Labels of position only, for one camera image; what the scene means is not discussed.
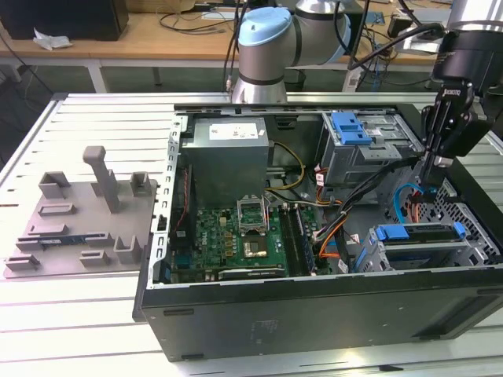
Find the metal slotted table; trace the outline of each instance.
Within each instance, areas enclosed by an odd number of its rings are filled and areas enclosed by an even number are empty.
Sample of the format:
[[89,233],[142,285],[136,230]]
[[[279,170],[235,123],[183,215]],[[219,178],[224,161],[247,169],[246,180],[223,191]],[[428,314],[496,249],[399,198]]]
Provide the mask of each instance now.
[[[291,102],[430,104],[429,93],[298,93]],[[161,178],[174,104],[225,104],[224,95],[73,94],[51,101],[0,173],[0,258],[37,203],[45,171],[63,170],[69,181],[93,179],[82,161],[87,145],[104,145],[117,179],[134,171]],[[503,210],[503,147],[489,133],[463,164]],[[131,318],[138,273],[60,276],[0,281],[0,375],[58,377],[106,372],[122,377],[163,375],[501,375],[503,310],[451,341],[346,350],[238,357],[170,364],[147,324]]]

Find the gray plastic part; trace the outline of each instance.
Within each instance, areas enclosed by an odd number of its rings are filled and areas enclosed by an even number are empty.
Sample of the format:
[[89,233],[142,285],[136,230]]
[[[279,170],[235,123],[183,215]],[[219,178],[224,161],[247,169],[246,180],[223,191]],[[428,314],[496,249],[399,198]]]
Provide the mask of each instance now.
[[130,246],[124,246],[124,242],[120,237],[117,237],[116,244],[113,247],[114,252],[119,257],[119,260],[124,265],[131,263],[138,263],[141,257],[141,247],[136,239],[136,236],[133,236],[131,239]]
[[64,199],[63,187],[68,187],[70,184],[61,171],[45,173],[39,183],[39,188],[46,199]]
[[134,196],[152,195],[149,174],[146,171],[132,173],[129,183]]
[[60,214],[74,214],[75,206],[73,203],[47,204],[39,208],[40,216],[57,216]]
[[89,164],[93,168],[96,176],[97,186],[105,198],[110,213],[116,214],[119,212],[119,197],[117,196],[117,181],[111,170],[107,170],[105,165],[105,148],[102,146],[89,146],[84,150],[84,163]]
[[110,233],[106,233],[102,237],[86,237],[86,242],[91,247],[105,247],[112,246],[114,239],[110,236]]
[[18,241],[16,246],[21,251],[43,251],[44,246],[38,241]]
[[85,267],[97,267],[108,264],[108,256],[104,250],[83,251],[79,260]]
[[68,227],[65,224],[33,225],[28,230],[28,235],[54,236],[57,234],[66,234],[67,232]]
[[40,265],[40,262],[32,254],[19,257],[10,257],[6,260],[6,267],[11,271],[33,271]]
[[[117,181],[119,213],[110,212],[105,198],[95,195],[90,182],[64,185],[61,187],[64,199],[54,200],[42,196],[20,235],[20,239],[24,240],[18,240],[16,244],[17,249],[12,255],[14,267],[6,268],[4,276],[14,278],[138,270],[141,253],[149,243],[157,182],[149,179],[147,173],[135,177],[142,177],[143,182],[148,180],[144,187],[150,187],[150,194],[135,196],[130,181]],[[51,206],[72,207],[73,210],[63,210],[50,216],[40,215],[43,208],[47,210]],[[131,246],[123,245],[132,240]],[[31,260],[30,256],[36,261],[36,264],[31,263],[36,268],[17,260],[19,257],[21,261],[26,258]]]

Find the label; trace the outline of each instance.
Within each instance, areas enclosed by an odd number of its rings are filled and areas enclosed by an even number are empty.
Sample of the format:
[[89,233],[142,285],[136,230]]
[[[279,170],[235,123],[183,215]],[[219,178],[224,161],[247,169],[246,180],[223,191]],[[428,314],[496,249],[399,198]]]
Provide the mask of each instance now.
[[354,245],[355,243],[360,243],[360,236],[358,234],[351,234],[350,240],[346,242],[346,245]]
[[258,139],[254,123],[214,123],[210,126],[210,140]]
[[383,134],[377,128],[366,128],[365,133],[367,134],[367,136],[383,136]]
[[316,174],[316,185],[321,187],[325,185],[325,177],[323,174]]
[[58,245],[61,243],[61,240],[40,240],[39,243],[42,245]]
[[342,259],[339,259],[339,263],[337,265],[339,266],[340,270],[343,273],[347,273],[349,271],[349,269],[347,268],[347,264],[344,263]]

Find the ram slot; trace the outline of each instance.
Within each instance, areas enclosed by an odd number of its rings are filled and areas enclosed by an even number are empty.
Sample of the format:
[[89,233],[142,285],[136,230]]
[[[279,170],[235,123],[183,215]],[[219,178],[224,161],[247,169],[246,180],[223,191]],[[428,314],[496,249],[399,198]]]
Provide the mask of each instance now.
[[304,255],[301,233],[303,229],[299,228],[296,212],[294,210],[280,210],[279,216],[289,275],[308,275],[309,269]]

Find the wire bundle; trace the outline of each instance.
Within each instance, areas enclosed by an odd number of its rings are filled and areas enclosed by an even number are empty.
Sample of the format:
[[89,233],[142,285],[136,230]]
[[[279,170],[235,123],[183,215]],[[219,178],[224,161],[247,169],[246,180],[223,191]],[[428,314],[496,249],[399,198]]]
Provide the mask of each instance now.
[[[226,59],[223,63],[223,77],[222,77],[222,92],[230,91],[233,69],[234,69],[234,60],[236,58],[236,50],[239,51],[239,32],[241,28],[241,24],[243,23],[244,14],[248,10],[248,1],[244,1],[243,8],[241,10],[241,15],[239,14],[239,0],[234,0],[236,2],[236,8],[234,10],[234,32],[232,37],[230,37],[229,45],[227,47]],[[230,63],[230,71],[229,76],[226,76],[227,71],[227,63],[229,62],[230,51],[233,51],[233,58]]]
[[[412,11],[407,7],[407,5],[405,4],[405,2],[403,0],[399,0],[399,2],[402,5],[403,9],[405,9],[406,11],[408,11],[408,13],[412,13]],[[342,40],[342,37],[340,36],[339,28],[337,27],[337,16],[339,14],[340,4],[338,2],[336,3],[336,8],[334,9],[334,17],[333,17],[333,19],[334,19],[334,27],[335,27],[335,31],[336,31],[337,41],[343,47],[343,49],[346,52],[346,54],[350,56],[349,62],[347,64],[347,69],[349,71],[352,71],[352,70],[354,70],[356,68],[362,68],[365,71],[365,75],[367,75],[367,74],[370,73],[371,75],[373,75],[374,79],[376,79],[376,77],[377,77],[381,82],[385,82],[385,83],[388,83],[388,84],[391,84],[391,85],[409,86],[409,85],[414,85],[414,84],[418,84],[418,83],[421,83],[421,82],[428,81],[429,79],[420,80],[420,81],[417,81],[417,82],[409,82],[409,83],[387,82],[383,78],[379,77],[378,73],[373,74],[372,70],[370,69],[370,67],[373,64],[372,60],[374,58],[381,58],[381,59],[386,60],[386,58],[383,58],[385,56],[384,52],[386,50],[390,49],[391,47],[393,47],[394,45],[396,45],[397,43],[399,43],[399,42],[401,42],[401,41],[403,41],[403,40],[405,40],[407,38],[413,37],[414,35],[419,35],[419,34],[423,34],[423,33],[426,33],[426,32],[433,32],[433,31],[443,31],[443,26],[441,24],[437,24],[437,23],[423,25],[423,24],[421,24],[417,20],[416,17],[412,16],[411,19],[415,20],[414,22],[417,25],[416,28],[414,28],[411,31],[406,31],[406,32],[400,34],[397,38],[395,38],[393,40],[390,40],[389,42],[387,42],[387,43],[385,43],[385,44],[377,47],[377,45],[375,44],[375,34],[379,34],[379,35],[383,35],[383,34],[379,33],[379,32],[376,32],[376,31],[374,31],[372,29],[366,28],[365,22],[366,22],[367,14],[369,12],[369,5],[370,5],[370,0],[365,0],[365,5],[364,5],[364,9],[363,9],[363,14],[362,14],[362,20],[360,21],[360,24],[358,26],[358,31],[357,31],[357,34],[356,34],[356,39],[354,40],[353,49],[349,50],[349,47]],[[373,51],[371,53],[369,53],[366,57],[363,57],[362,59],[359,60],[359,59],[356,58],[356,53],[358,51],[358,46],[360,44],[360,40],[361,40],[362,36],[364,36],[364,34],[363,34],[364,29],[367,30],[367,34],[370,31],[373,32],[373,36],[368,35],[368,37],[366,37],[366,38],[369,38],[371,44],[373,45]]]
[[346,199],[343,200],[343,203],[339,206],[336,212],[336,219],[326,225],[320,232],[317,234],[317,239],[324,240],[321,245],[321,250],[319,253],[320,258],[326,257],[325,248],[329,242],[329,240],[334,237],[342,226],[344,222],[347,220],[347,216],[353,208],[353,206],[368,192],[374,190],[383,179],[392,171],[415,165],[419,161],[420,157],[414,156],[409,157],[407,159],[400,159],[399,161],[394,161],[389,163],[385,167],[379,169],[376,173],[372,174],[360,184],[358,184],[353,190],[347,195]]

